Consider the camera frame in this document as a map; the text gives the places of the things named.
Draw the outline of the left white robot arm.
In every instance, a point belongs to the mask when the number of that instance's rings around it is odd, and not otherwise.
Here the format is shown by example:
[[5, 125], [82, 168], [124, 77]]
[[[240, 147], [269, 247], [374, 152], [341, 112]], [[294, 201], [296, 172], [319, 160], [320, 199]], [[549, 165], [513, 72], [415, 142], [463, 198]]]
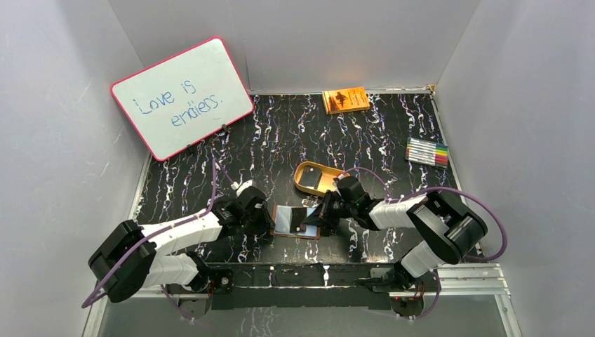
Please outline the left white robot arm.
[[189, 247], [238, 233], [261, 235], [271, 229], [266, 194], [251, 181], [190, 216], [153, 225], [125, 220], [91, 255], [88, 266], [113, 303], [140, 289], [177, 284], [202, 292], [217, 283], [217, 272]]

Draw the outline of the dark credit card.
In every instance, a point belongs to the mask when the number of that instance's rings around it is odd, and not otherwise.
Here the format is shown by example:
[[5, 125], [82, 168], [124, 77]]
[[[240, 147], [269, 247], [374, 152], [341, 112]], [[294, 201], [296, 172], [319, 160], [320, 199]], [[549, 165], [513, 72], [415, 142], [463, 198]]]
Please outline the dark credit card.
[[306, 166], [299, 184], [309, 189], [316, 190], [322, 177], [322, 171], [313, 166]]
[[305, 207], [292, 207], [290, 209], [289, 230], [291, 234], [306, 232], [305, 219], [307, 218], [307, 212], [308, 208]]

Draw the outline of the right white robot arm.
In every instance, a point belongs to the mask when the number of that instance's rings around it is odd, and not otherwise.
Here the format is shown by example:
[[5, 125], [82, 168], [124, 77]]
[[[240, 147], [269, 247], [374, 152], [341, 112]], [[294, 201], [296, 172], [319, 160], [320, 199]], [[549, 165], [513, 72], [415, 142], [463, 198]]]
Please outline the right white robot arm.
[[458, 264], [488, 232], [487, 225], [465, 205], [458, 190], [432, 190], [410, 199], [372, 198], [354, 176], [336, 181], [323, 201], [304, 222], [335, 227], [351, 218], [367, 230], [407, 227], [416, 229], [422, 241], [381, 276], [362, 280], [367, 285], [387, 285], [412, 291], [423, 275], [436, 267]]

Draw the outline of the gold oval tin tray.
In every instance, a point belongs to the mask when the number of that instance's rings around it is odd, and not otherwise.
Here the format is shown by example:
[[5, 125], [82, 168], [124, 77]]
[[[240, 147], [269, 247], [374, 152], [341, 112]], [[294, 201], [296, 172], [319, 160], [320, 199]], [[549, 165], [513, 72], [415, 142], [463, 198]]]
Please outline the gold oval tin tray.
[[336, 189], [335, 179], [343, 174], [342, 169], [313, 161], [303, 161], [294, 173], [295, 187], [306, 194], [323, 197], [327, 191]]

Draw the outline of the brown leather card holder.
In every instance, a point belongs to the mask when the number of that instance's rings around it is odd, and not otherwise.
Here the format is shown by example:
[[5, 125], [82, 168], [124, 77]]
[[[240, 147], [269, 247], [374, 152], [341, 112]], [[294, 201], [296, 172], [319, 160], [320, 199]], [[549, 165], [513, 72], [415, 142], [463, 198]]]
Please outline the brown leather card holder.
[[274, 226], [270, 234], [297, 239], [320, 239], [320, 228], [305, 222], [307, 217], [312, 215], [314, 211], [315, 208], [312, 207], [275, 204], [272, 211]]

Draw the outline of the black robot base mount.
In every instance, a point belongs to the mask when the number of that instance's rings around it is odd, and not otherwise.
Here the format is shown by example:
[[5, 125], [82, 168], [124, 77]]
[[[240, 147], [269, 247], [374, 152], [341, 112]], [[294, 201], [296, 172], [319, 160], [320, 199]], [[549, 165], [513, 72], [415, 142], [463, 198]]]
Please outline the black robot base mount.
[[425, 305], [433, 308], [441, 290], [433, 272], [408, 289], [362, 284], [364, 279], [383, 275], [392, 268], [390, 263], [212, 263], [209, 268], [206, 285], [197, 291], [174, 284], [165, 289], [184, 304], [205, 299], [211, 310], [367, 308], [402, 317], [419, 317]]

